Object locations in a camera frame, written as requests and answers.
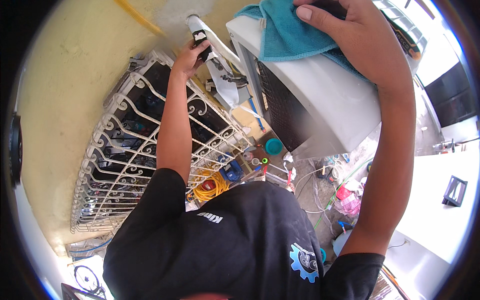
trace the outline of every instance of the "person's left hand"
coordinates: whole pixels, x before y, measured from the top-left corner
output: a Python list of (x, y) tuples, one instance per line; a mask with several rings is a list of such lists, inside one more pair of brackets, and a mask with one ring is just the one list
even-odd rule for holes
[(202, 59), (199, 57), (200, 53), (207, 49), (209, 45), (210, 42), (208, 40), (203, 41), (198, 46), (195, 46), (194, 40), (188, 42), (183, 46), (173, 63), (172, 72), (185, 75), (186, 80), (192, 77), (197, 68), (203, 64)]

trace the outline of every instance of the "person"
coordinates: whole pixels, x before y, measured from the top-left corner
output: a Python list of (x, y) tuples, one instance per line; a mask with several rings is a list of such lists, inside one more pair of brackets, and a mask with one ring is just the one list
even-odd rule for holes
[(294, 195), (268, 182), (239, 185), (185, 212), (191, 129), (187, 80), (208, 41), (191, 41), (170, 73), (157, 171), (107, 248), (103, 277), (116, 299), (368, 299), (407, 206), (415, 102), (405, 54), (371, 0), (338, 0), (345, 20), (295, 0), (378, 87), (382, 128), (358, 222), (324, 275), (320, 246)]

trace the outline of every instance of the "teal towel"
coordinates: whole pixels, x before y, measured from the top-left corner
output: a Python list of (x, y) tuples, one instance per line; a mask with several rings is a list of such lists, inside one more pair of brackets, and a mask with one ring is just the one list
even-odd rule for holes
[(297, 60), (323, 54), (357, 77), (367, 80), (347, 60), (335, 41), (297, 17), (293, 0), (263, 0), (250, 4), (234, 16), (266, 19), (262, 31), (260, 61)]

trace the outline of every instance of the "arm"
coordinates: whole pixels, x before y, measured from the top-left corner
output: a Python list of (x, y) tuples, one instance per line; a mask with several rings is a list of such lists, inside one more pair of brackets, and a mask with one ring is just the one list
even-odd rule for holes
[(158, 131), (156, 168), (169, 168), (180, 174), (185, 184), (192, 159), (192, 131), (187, 110), (187, 80), (202, 65), (198, 57), (209, 45), (194, 47), (193, 40), (183, 47), (173, 64), (168, 80), (167, 99)]
[(385, 255), (407, 207), (415, 145), (415, 96), (407, 59), (390, 25), (371, 0), (338, 0), (344, 21), (295, 0), (297, 16), (332, 37), (350, 63), (377, 84), (382, 129), (362, 198), (360, 216), (340, 255)]

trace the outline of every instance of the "t-shirt sleeve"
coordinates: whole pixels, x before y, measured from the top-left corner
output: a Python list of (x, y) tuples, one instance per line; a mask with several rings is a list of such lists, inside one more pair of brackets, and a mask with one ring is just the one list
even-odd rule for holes
[(339, 256), (323, 277), (321, 299), (368, 299), (384, 260), (385, 256), (377, 253), (349, 253)]
[(142, 239), (185, 212), (185, 183), (174, 170), (155, 171), (135, 209), (123, 222), (110, 247)]

